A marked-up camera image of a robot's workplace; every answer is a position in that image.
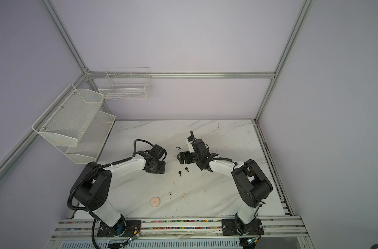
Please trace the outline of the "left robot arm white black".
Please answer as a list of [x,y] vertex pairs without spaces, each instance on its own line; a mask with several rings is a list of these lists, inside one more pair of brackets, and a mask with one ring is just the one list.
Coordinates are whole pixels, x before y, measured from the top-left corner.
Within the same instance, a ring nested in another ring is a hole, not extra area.
[[149,174],[164,174],[166,156],[164,148],[153,145],[151,149],[135,150],[132,156],[105,165],[90,162],[72,186],[67,207],[85,211],[110,228],[123,227],[124,216],[108,199],[112,181],[142,170]]

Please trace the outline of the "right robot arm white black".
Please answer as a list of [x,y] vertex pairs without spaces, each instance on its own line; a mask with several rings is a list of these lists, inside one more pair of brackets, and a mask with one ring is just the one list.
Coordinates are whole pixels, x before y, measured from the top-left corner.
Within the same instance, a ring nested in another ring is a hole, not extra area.
[[180,152],[177,159],[180,164],[196,164],[200,170],[221,173],[233,179],[243,204],[235,214],[240,225],[250,225],[256,218],[264,200],[274,190],[272,183],[256,161],[249,159],[236,162],[230,158],[211,153],[208,145],[190,132],[187,139],[189,150]]

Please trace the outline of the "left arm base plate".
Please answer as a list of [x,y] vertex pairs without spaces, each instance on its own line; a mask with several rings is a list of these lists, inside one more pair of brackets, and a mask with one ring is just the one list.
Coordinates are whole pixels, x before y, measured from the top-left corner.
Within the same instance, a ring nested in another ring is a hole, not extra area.
[[141,224],[142,222],[139,220],[128,220],[117,223],[115,226],[110,227],[106,223],[100,222],[100,226],[96,235],[99,238],[129,238],[140,232]]

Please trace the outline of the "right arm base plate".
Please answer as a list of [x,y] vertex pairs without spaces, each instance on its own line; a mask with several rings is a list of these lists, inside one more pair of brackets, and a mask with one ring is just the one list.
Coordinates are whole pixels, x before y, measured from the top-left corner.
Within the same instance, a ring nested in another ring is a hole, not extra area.
[[222,232],[224,236],[262,236],[264,228],[259,218],[254,218],[249,224],[240,219],[223,219]]

